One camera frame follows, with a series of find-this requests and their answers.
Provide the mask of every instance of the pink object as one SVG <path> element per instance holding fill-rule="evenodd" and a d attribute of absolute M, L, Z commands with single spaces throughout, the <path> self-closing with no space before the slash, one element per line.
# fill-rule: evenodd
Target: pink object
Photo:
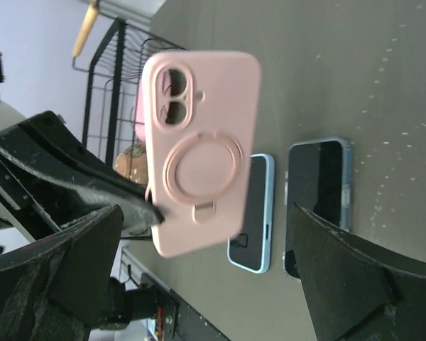
<path fill-rule="evenodd" d="M 160 75 L 178 69 L 187 86 L 163 90 Z M 240 52 L 177 51 L 152 56 L 143 69 L 146 148 L 153 204 L 165 221 L 152 228 L 166 257 L 225 242 L 241 231 L 257 117 L 261 68 Z M 166 121 L 171 102 L 185 118 Z"/>
<path fill-rule="evenodd" d="M 143 112 L 143 100 L 142 100 L 142 85 L 141 80 L 137 85 L 137 95 L 136 95 L 136 103 L 134 105 L 135 108 L 135 130 L 136 136 L 139 140 L 145 141 L 145 114 Z M 163 91 L 165 94 L 170 94 L 170 74 L 169 72 L 163 73 Z"/>

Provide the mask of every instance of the black metal basket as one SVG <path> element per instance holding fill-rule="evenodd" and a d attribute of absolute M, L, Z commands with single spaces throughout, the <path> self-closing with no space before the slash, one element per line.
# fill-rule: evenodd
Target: black metal basket
<path fill-rule="evenodd" d="M 134 107 L 138 81 L 147 59 L 180 46 L 116 19 L 104 35 L 88 72 L 82 144 L 108 166 L 137 142 Z"/>

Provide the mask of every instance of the brown plush toy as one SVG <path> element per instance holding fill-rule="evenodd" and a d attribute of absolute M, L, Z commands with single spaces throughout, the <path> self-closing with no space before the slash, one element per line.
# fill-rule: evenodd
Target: brown plush toy
<path fill-rule="evenodd" d="M 145 142 L 137 141 L 117 156 L 114 170 L 121 176 L 146 187 L 148 184 L 148 165 Z"/>

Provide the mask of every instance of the black phone screen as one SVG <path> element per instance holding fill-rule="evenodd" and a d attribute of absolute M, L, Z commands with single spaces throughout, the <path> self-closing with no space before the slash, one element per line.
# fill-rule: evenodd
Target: black phone screen
<path fill-rule="evenodd" d="M 289 223 L 293 204 L 312 211 L 324 220 L 341 223 L 343 147 L 338 141 L 293 146 L 289 152 L 287 179 L 287 231 L 285 271 L 300 278 L 293 252 L 293 227 Z"/>
<path fill-rule="evenodd" d="M 262 263 L 264 233 L 264 205 L 266 203 L 266 159 L 251 158 L 248 195 L 240 235 L 230 240 L 229 257 L 248 269 L 258 271 Z"/>

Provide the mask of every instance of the basket handle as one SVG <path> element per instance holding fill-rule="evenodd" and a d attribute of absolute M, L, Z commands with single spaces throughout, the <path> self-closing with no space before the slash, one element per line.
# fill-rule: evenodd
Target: basket handle
<path fill-rule="evenodd" d="M 87 13 L 85 14 L 84 22 L 80 28 L 79 34 L 77 35 L 74 48 L 72 49 L 72 56 L 79 57 L 84 49 L 85 43 L 92 32 L 93 25 L 96 22 L 99 15 L 99 1 L 91 0 L 88 6 Z"/>

